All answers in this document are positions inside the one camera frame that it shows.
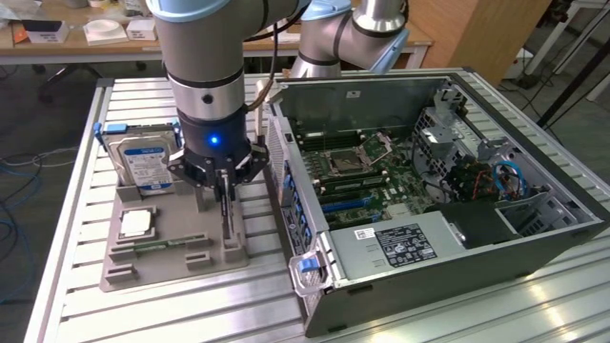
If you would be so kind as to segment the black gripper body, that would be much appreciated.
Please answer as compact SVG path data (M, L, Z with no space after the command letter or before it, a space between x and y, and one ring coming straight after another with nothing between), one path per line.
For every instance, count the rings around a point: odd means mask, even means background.
M225 118L215 120L196 119L179 112L185 141L185 175L199 184L217 184L216 171L223 169L229 175L228 183L241 183L237 164L252 150L245 134L245 114L244 106Z

